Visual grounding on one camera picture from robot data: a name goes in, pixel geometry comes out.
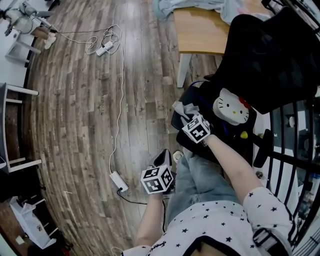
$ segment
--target white t-shirt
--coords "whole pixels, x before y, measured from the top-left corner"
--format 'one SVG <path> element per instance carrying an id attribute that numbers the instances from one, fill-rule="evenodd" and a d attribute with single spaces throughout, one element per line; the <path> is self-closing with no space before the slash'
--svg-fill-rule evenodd
<path id="1" fill-rule="evenodd" d="M 230 256 L 291 255 L 297 232 L 287 207 L 267 188 L 244 199 L 200 202 L 181 212 L 153 246 L 137 246 L 124 256 L 189 256 L 201 242 Z"/>

